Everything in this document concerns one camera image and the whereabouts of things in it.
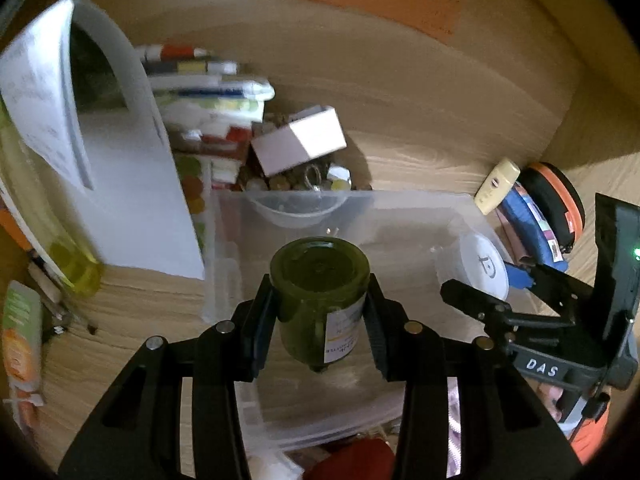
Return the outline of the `person hand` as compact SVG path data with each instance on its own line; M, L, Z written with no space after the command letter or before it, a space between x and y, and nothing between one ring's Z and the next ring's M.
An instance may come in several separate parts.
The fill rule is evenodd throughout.
M542 382L534 388L538 399L544 404L552 418L559 422L562 418L562 411L558 408L558 402L561 399L564 391L562 388L543 384Z

